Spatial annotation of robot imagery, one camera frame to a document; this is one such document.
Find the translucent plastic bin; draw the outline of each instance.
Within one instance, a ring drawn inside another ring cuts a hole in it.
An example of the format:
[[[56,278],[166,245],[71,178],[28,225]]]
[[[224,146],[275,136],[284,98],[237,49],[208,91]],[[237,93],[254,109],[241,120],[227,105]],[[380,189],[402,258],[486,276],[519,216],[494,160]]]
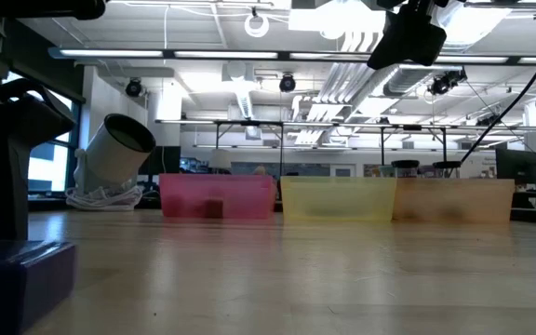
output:
[[[176,218],[269,219],[276,185],[271,176],[161,174],[163,215]]]
[[[297,221],[390,221],[396,179],[283,177],[285,219]]]

